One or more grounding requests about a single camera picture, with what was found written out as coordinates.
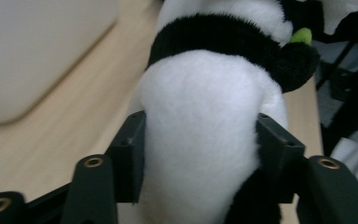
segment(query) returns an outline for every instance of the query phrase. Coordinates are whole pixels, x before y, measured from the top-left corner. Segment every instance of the black object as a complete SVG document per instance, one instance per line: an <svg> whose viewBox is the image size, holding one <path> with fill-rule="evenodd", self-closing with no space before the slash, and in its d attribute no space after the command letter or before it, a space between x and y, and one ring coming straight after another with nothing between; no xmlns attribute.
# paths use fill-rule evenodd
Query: black object
<svg viewBox="0 0 358 224"><path fill-rule="evenodd" d="M300 201L304 224L358 223L358 181L339 161L303 157L304 146L266 115L257 121L262 172L281 203ZM105 155L81 160L73 182L25 203L17 192L0 193L0 223L116 223L116 203L136 203L144 168L145 113L129 116Z"/></svg>

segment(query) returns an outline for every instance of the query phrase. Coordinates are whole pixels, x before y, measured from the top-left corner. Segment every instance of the white fur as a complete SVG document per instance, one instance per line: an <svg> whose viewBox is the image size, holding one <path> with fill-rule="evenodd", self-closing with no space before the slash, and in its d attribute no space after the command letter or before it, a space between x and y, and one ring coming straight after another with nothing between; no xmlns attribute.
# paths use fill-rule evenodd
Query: white fur
<svg viewBox="0 0 358 224"><path fill-rule="evenodd" d="M177 18L196 13L229 14L251 21L281 45L290 40L293 32L292 23L284 21L282 8L276 0L166 0L157 30Z"/></svg>
<svg viewBox="0 0 358 224"><path fill-rule="evenodd" d="M224 3L237 7L241 2L257 5L250 0L168 0L159 26L201 8L217 12ZM143 109L145 181L140 203L119 207L120 222L126 224L223 223L235 192L259 166L257 114L286 127L281 89L264 69L241 56L207 50L150 66L130 113Z"/></svg>

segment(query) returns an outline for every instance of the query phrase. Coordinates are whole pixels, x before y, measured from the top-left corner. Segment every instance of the panda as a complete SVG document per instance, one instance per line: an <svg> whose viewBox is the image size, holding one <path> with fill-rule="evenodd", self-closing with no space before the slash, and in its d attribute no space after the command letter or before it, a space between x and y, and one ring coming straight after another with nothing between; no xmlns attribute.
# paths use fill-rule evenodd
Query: panda
<svg viewBox="0 0 358 224"><path fill-rule="evenodd" d="M287 127L282 94L315 70L293 31L277 0L164 1L129 111L146 113L145 179L120 222L280 223L255 123Z"/></svg>

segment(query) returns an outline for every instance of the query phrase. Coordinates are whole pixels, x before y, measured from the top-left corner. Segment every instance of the wooden table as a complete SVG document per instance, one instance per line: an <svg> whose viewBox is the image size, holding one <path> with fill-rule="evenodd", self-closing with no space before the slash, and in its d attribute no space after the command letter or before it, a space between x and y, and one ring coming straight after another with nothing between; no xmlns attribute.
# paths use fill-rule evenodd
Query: wooden table
<svg viewBox="0 0 358 224"><path fill-rule="evenodd" d="M0 125L0 191L29 202L71 180L78 160L104 153L126 118L145 70L160 1L119 0L119 16L95 47L25 117ZM290 131L321 152L314 82L286 95ZM284 208L285 223L296 223Z"/></svg>

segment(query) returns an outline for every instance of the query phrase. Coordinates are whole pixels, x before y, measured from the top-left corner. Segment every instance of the white container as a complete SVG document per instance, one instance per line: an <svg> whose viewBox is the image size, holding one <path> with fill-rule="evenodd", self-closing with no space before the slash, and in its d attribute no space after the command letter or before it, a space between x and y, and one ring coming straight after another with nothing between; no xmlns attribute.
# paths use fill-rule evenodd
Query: white container
<svg viewBox="0 0 358 224"><path fill-rule="evenodd" d="M0 0L0 123L32 108L116 16L116 0Z"/></svg>

